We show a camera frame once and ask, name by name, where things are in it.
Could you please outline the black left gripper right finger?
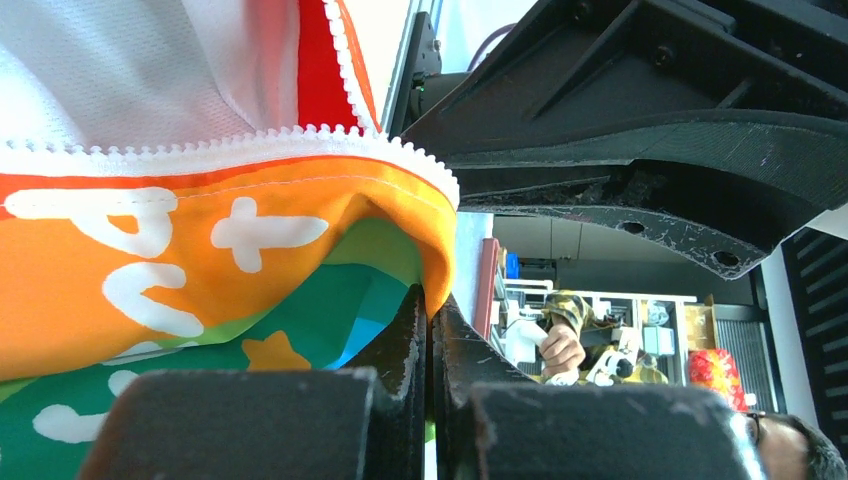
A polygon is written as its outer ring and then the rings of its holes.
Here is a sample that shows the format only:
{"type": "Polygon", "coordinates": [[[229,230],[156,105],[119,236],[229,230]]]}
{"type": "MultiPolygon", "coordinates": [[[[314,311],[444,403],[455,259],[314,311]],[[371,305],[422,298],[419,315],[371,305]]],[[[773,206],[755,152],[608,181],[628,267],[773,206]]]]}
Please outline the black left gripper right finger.
{"type": "Polygon", "coordinates": [[[558,387],[524,375],[447,302],[431,326],[442,479],[761,479],[743,417],[662,385],[558,387]]]}

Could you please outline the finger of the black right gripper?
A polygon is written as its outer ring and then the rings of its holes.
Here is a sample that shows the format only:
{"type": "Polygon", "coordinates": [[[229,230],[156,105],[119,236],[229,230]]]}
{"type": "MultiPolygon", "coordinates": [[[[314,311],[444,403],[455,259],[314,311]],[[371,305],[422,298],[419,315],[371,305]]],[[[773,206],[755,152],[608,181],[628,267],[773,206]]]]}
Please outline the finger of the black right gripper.
{"type": "Polygon", "coordinates": [[[754,110],[447,143],[470,211],[594,224],[736,279],[847,202],[842,120],[754,110]]]}
{"type": "Polygon", "coordinates": [[[847,147],[847,21],[804,1],[541,1],[404,132],[448,163],[847,147]]]}

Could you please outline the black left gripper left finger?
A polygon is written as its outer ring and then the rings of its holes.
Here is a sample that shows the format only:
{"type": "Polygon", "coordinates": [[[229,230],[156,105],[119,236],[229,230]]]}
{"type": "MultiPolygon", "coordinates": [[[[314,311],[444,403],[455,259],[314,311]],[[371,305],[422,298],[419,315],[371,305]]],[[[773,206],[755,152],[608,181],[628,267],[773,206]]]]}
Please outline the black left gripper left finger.
{"type": "Polygon", "coordinates": [[[338,370],[158,370],[117,398],[82,479],[419,479],[427,318],[412,286],[338,370]]]}

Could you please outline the red white cartoon jacket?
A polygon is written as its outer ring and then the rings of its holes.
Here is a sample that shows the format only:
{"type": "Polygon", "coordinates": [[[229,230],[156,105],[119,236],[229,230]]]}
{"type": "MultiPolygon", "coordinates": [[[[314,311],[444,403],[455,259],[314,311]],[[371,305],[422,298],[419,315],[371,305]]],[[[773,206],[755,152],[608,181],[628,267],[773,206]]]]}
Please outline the red white cartoon jacket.
{"type": "Polygon", "coordinates": [[[70,479],[160,369],[338,368],[449,298],[459,185],[341,1],[1,5],[1,475],[70,479]]]}

